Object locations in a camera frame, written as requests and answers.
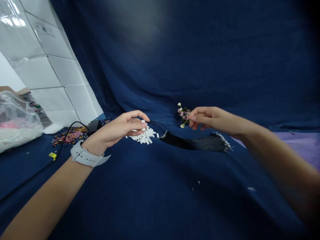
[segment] hand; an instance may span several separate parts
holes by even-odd
[[[113,146],[123,137],[142,134],[141,129],[146,128],[148,124],[146,122],[142,123],[140,119],[135,118],[138,116],[150,122],[147,115],[139,110],[123,113],[91,135],[82,144],[82,147],[87,148],[89,152],[88,148],[90,148],[96,155],[101,155],[101,152],[103,153],[106,148]]]
[[[241,139],[262,128],[258,124],[218,107],[197,107],[190,113],[189,120],[189,127],[192,127],[193,130],[197,130],[202,124],[201,130],[214,128],[236,139]]]

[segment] yellow tag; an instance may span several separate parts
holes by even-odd
[[[55,153],[50,153],[49,157],[53,157],[53,161],[56,160],[57,155]]]

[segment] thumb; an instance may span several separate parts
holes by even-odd
[[[135,122],[135,123],[127,123],[127,130],[131,131],[131,130],[140,130],[142,128],[146,128],[147,127],[147,123],[144,122]]]
[[[204,115],[192,116],[190,118],[190,120],[192,120],[194,122],[197,122],[197,123],[201,123],[201,124],[206,124],[206,125],[212,126],[212,118],[205,117]]]

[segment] left hand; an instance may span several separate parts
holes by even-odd
[[[147,123],[142,123],[141,120],[136,117],[141,117],[146,122],[150,122],[147,115],[139,110],[123,113],[91,135],[86,142],[108,148],[125,136],[138,136],[143,133],[142,128],[147,128]]]

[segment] forearm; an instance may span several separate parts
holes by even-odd
[[[106,148],[90,141],[82,147],[102,155]],[[70,157],[16,215],[1,240],[47,239],[92,170]]]
[[[295,212],[302,218],[308,218],[319,200],[318,171],[263,127],[241,140],[275,180]]]

